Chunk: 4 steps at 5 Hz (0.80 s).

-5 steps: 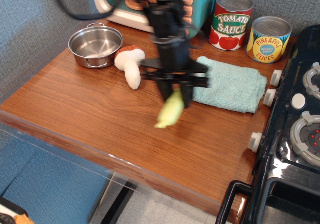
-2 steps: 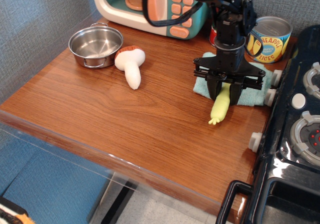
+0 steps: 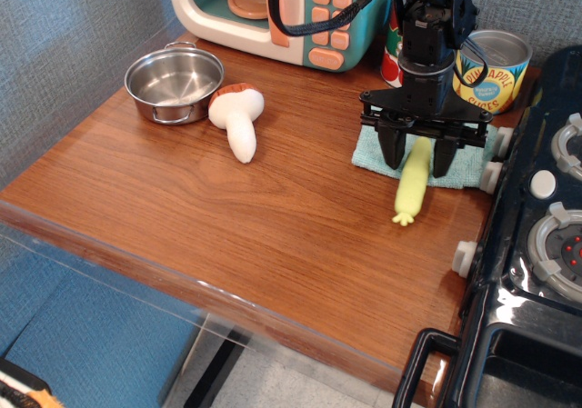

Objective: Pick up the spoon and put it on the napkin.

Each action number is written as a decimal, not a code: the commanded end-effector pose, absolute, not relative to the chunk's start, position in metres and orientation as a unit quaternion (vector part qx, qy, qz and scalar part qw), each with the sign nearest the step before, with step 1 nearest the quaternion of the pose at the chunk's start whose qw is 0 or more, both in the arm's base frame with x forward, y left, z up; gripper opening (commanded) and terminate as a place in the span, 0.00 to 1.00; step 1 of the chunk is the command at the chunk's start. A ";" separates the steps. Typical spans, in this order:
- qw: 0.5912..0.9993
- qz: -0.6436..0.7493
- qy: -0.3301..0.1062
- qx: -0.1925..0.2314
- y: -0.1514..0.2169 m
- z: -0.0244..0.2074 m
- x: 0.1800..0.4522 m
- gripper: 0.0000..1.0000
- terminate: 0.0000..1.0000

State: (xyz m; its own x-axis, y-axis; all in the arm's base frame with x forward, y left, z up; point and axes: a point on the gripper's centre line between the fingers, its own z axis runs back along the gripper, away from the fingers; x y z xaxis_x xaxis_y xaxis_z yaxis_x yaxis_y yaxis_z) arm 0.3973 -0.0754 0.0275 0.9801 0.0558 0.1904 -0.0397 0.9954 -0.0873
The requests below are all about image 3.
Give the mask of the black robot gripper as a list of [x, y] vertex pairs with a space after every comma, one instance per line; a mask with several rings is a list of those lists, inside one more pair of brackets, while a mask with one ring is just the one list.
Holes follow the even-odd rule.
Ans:
[[457, 147], [486, 144], [492, 114], [454, 91], [454, 60], [440, 65], [402, 60], [400, 66], [403, 80], [399, 88], [360, 94], [361, 124], [376, 130], [384, 161], [392, 169], [402, 162], [409, 134], [436, 139], [433, 176], [446, 176]]

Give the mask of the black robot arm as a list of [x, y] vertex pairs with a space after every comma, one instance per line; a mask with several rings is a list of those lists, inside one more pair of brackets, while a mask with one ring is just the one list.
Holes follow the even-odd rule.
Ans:
[[402, 49], [403, 79], [396, 89], [359, 96], [361, 122], [376, 129], [386, 164], [396, 169], [410, 134], [434, 139], [433, 175], [447, 174], [458, 149], [484, 146], [493, 115], [463, 100], [453, 88], [457, 52], [474, 46], [472, 0], [392, 0]]

